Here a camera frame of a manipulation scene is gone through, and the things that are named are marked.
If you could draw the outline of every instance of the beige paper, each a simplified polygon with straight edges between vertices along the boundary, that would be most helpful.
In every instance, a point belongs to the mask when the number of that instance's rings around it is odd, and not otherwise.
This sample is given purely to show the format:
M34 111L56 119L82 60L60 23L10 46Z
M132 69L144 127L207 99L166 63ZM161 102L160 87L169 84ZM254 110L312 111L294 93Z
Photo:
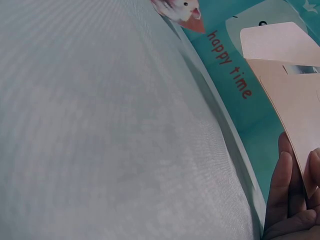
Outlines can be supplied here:
M285 66L320 67L320 47L293 22L245 28L243 56L275 108L293 147L310 198L310 151L320 147L320 74L288 74Z

